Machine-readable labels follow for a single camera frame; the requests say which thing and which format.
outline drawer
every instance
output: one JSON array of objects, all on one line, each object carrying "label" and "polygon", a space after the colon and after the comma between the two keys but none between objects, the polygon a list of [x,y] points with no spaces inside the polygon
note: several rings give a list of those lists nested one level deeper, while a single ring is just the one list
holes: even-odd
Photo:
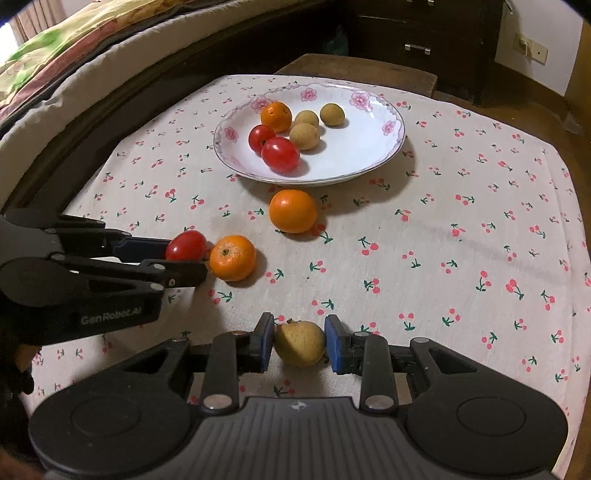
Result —
[{"label": "drawer", "polygon": [[369,17],[351,18],[348,34],[352,57],[406,65],[434,73],[440,82],[468,89],[476,83],[480,42]]},{"label": "drawer", "polygon": [[351,13],[475,40],[483,3],[502,0],[348,0]]}]

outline curtain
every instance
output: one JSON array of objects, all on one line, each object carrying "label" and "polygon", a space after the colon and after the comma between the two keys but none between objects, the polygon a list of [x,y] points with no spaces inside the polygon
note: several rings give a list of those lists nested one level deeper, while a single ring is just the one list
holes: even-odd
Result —
[{"label": "curtain", "polygon": [[66,19],[60,0],[34,0],[10,20],[19,45]]}]

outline table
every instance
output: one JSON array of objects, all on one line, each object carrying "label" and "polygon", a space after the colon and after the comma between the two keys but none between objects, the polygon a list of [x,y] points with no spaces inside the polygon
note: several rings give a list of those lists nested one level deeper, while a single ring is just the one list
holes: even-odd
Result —
[{"label": "table", "polygon": [[322,53],[306,53],[277,70],[277,73],[378,84],[425,97],[433,95],[437,84],[437,75],[411,67]]},{"label": "table", "polygon": [[[310,189],[318,224],[298,241],[267,216],[276,186],[238,177],[216,158],[212,133],[244,100],[308,77],[222,77],[124,139],[67,213],[134,235],[172,238],[196,228],[259,249],[255,274],[212,275],[166,292],[159,321],[46,347],[35,358],[29,410],[56,390],[172,336],[210,342],[251,330],[264,311],[407,345],[430,337],[555,399],[569,439],[566,471],[590,372],[591,273],[579,205],[556,149],[487,117],[420,95],[361,86],[391,101],[408,138],[388,164],[356,180]],[[190,401],[199,396],[197,376]],[[244,375],[242,395],[351,395],[360,381],[324,363]]]}]

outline cherry tomato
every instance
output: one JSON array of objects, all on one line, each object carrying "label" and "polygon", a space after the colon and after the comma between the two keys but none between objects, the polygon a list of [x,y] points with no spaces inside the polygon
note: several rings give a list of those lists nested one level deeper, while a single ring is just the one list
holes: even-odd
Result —
[{"label": "cherry tomato", "polygon": [[205,237],[196,230],[187,230],[172,239],[166,247],[166,260],[200,262],[207,253]]},{"label": "cherry tomato", "polygon": [[261,150],[267,140],[275,138],[275,131],[267,125],[257,125],[248,134],[248,145],[256,152],[257,155],[261,154]]},{"label": "cherry tomato", "polygon": [[288,139],[275,137],[265,143],[261,157],[271,170],[285,173],[298,166],[300,151]]}]

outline orange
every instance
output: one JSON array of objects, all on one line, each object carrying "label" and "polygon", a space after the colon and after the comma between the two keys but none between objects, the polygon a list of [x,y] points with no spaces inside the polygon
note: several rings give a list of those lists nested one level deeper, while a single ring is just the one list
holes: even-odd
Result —
[{"label": "orange", "polygon": [[223,281],[244,280],[255,269],[255,264],[255,247],[242,235],[225,236],[209,255],[209,268]]},{"label": "orange", "polygon": [[273,102],[261,112],[261,123],[271,127],[276,134],[291,127],[291,110],[286,104]]},{"label": "orange", "polygon": [[281,190],[269,205],[271,223],[286,233],[307,232],[317,216],[314,200],[301,190]]}]

